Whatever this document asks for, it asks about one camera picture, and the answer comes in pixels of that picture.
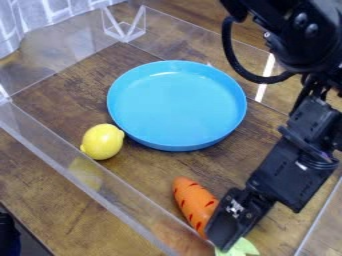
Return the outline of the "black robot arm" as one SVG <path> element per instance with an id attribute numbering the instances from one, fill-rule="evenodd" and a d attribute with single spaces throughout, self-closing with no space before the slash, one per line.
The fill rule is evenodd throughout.
<path id="1" fill-rule="evenodd" d="M 226 58 L 235 72 L 256 84 L 302 76 L 302 91 L 279 128 L 280 140 L 246 187 L 222 198 L 204 227 L 207 239 L 228 251 L 275 203 L 298 212 L 338 167 L 342 152 L 342 112 L 326 102 L 331 89 L 342 96 L 342 0 L 220 0 L 230 16 L 222 24 Z M 284 72 L 250 73 L 234 54 L 231 27 L 248 14 L 264 28 L 266 45 Z"/>

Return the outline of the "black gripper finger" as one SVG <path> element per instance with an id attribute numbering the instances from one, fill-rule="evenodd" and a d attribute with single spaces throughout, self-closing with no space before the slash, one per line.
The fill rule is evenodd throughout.
<path id="1" fill-rule="evenodd" d="M 227 252 L 264 217 L 275 201 L 252 189 L 232 188 L 219 201 L 204 227 L 215 247 Z"/>

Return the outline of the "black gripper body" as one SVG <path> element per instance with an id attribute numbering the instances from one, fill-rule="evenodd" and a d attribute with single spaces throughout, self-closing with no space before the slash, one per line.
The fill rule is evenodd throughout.
<path id="1" fill-rule="evenodd" d="M 280 140 L 247 185 L 299 212 L 338 167 L 334 151 L 342 151 L 342 113 L 308 96 L 278 131 Z"/>

